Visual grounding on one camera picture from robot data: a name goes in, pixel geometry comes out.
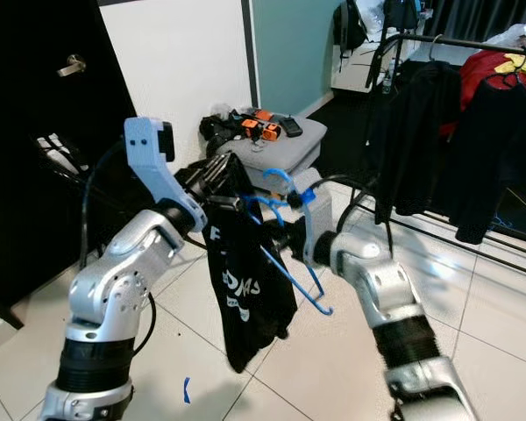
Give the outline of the black shirt with white lettering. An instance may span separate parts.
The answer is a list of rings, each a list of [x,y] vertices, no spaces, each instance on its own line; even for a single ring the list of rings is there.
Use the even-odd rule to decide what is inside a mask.
[[[258,202],[248,200],[254,189],[242,161],[234,153],[219,161],[224,168],[203,204],[208,222],[202,236],[224,353],[231,369],[242,373],[260,350],[288,336],[295,293]]]

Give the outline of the grey clothes hanger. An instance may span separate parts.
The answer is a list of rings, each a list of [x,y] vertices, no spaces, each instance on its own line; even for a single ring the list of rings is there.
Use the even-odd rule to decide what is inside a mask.
[[[430,42],[428,52],[429,61],[446,61],[445,59],[442,59],[442,57],[436,57],[436,51],[438,51],[439,46],[442,45],[442,37],[443,34],[439,33],[439,35],[435,36],[434,39]]]

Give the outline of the grey cushioned ottoman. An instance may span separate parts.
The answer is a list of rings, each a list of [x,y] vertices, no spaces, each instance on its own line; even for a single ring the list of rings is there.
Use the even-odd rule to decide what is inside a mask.
[[[322,139],[328,131],[326,125],[308,118],[295,117],[295,123],[302,128],[302,135],[298,137],[281,135],[278,140],[261,139],[259,143],[250,138],[239,138],[223,143],[216,148],[216,153],[235,153],[256,189],[279,191],[283,188],[283,181],[278,176],[266,175],[266,171],[278,168],[294,177],[311,168],[320,155]]]

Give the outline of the black phone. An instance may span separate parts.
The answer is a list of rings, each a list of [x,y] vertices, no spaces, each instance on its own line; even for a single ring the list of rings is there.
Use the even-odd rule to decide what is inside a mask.
[[[302,126],[298,124],[295,117],[279,115],[275,117],[275,123],[280,126],[289,138],[303,135]]]

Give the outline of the black folding chair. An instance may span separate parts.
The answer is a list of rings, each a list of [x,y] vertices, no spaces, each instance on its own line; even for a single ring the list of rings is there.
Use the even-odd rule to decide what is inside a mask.
[[[82,220],[84,189],[92,180],[87,195],[86,221],[92,241],[105,242],[114,232],[122,228],[133,212],[119,197],[110,191],[112,176],[107,168],[91,179],[95,161],[69,136],[50,133],[36,138],[36,147],[42,157],[44,168],[50,179],[63,188],[63,192],[75,201],[75,217]]]

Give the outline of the black door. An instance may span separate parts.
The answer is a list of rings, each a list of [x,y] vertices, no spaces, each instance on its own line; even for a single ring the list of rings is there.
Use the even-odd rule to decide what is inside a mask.
[[[56,75],[79,54],[86,71]],[[136,115],[98,0],[0,0],[0,319],[70,268],[75,201],[44,168],[39,136],[69,136],[96,161]]]

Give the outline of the white shelf unit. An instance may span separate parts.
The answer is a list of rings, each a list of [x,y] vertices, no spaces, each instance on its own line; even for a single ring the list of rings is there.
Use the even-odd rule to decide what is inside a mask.
[[[368,93],[372,87],[367,87],[366,81],[371,71],[375,71],[375,83],[382,83],[390,68],[391,59],[380,59],[379,63],[375,63],[373,57],[378,47],[376,41],[367,41],[354,51],[343,51],[339,46],[332,45],[331,64],[328,68],[330,86],[333,89]]]

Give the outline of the black backpack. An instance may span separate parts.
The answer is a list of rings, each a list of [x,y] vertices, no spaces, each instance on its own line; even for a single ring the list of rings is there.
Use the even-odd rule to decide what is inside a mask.
[[[355,0],[342,0],[332,13],[332,41],[338,47],[339,59],[347,59],[348,53],[368,41],[367,29]]]

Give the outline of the red shirt with yellow print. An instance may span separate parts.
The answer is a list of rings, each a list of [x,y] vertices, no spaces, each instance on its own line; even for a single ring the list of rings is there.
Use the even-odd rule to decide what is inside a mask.
[[[523,84],[508,88],[494,71],[509,60],[503,52],[480,51],[468,57],[460,69],[460,115],[443,125],[447,144],[465,144],[485,135],[513,135],[526,125],[526,64],[521,68]]]

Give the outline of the black metal clothes rack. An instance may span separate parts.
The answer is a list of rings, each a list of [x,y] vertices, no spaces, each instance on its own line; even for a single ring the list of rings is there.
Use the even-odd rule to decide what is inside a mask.
[[[418,41],[418,43],[471,48],[475,49],[475,51],[493,51],[512,54],[522,54],[526,56],[526,46],[513,48],[512,46],[485,43],[485,41],[445,39],[442,35],[426,36],[420,35],[420,33],[397,32],[393,33],[393,35],[391,36],[386,37],[385,39],[380,40],[378,48],[376,48],[373,53],[373,57],[370,63],[370,69],[368,69],[366,73],[364,88],[374,88],[376,84],[380,83],[380,64],[382,63],[384,56],[388,56],[388,52],[391,51],[396,51],[398,53],[402,52],[401,44],[403,43],[403,41]],[[498,233],[498,237],[487,235],[485,238],[495,241],[496,244],[500,244],[505,247],[510,247],[512,249],[518,250],[518,252],[524,253],[524,255],[526,255],[526,248],[520,247],[517,244],[513,244],[513,242],[507,242],[502,237],[504,236],[526,242],[526,235],[524,235],[523,232],[503,227],[496,228],[495,232]]]

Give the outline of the dark pleated curtain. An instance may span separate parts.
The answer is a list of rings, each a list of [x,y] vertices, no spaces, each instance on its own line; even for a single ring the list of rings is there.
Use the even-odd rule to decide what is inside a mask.
[[[434,9],[423,35],[483,41],[526,24],[526,0],[429,0]]]

